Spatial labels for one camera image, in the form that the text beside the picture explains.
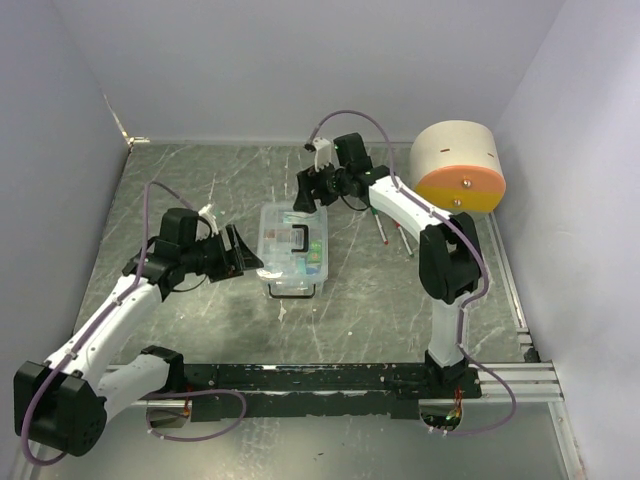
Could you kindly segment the clear plastic medicine box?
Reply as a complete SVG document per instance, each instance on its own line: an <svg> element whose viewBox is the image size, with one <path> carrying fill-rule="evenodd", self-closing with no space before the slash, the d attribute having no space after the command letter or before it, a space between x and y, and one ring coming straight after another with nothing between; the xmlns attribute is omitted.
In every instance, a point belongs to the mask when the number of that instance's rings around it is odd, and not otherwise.
<svg viewBox="0 0 640 480"><path fill-rule="evenodd" d="M266 295L276 300L307 300L321 294L328 277L328 268L321 263L294 260L272 264L257 270Z"/></svg>

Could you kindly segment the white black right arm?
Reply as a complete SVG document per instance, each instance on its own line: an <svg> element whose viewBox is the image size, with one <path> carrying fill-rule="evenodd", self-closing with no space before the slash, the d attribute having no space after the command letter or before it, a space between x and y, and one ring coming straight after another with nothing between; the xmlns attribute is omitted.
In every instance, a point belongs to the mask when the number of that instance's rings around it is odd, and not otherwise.
<svg viewBox="0 0 640 480"><path fill-rule="evenodd" d="M448 213L417 194L389 167L375 167L360 134L333 141L315 137L304 145L313 164L297 173L294 210L311 214L351 196L396 221L418 242L418 276L433 301L426 362L438 382L451 383L468 368L465 302L478 289L484 263L474 220Z"/></svg>

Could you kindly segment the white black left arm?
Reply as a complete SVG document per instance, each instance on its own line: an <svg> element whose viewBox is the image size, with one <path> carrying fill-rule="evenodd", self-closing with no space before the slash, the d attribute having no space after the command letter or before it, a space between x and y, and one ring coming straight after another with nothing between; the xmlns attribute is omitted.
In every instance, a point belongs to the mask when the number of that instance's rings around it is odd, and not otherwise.
<svg viewBox="0 0 640 480"><path fill-rule="evenodd" d="M143 236L100 309L45 361L27 361L16 372L14 422L24 456L41 462L31 452L33 442L62 456L82 456L135 401L184 394L184 357L176 351L150 346L119 371L107 368L137 324L187 275L215 283L262 266L234 225L216 230L203 211L169 209L158 235Z"/></svg>

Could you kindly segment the clear plastic box lid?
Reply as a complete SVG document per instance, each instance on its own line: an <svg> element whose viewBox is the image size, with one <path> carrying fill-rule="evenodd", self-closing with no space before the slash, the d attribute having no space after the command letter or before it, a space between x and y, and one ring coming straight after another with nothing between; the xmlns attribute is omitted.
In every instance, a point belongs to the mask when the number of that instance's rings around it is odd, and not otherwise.
<svg viewBox="0 0 640 480"><path fill-rule="evenodd" d="M306 260L309 246L323 242L322 264L328 268L328 218L325 207L313 214L296 212L291 202L265 203L261 208L257 256L267 265Z"/></svg>

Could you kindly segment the small green medicine box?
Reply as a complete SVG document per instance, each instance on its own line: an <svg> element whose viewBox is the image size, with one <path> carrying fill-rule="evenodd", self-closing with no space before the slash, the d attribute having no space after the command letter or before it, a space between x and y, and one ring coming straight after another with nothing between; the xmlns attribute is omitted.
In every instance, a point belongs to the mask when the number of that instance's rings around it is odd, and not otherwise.
<svg viewBox="0 0 640 480"><path fill-rule="evenodd" d="M314 241L310 244L307 254L307 266L309 268L319 268L322 265L323 242Z"/></svg>

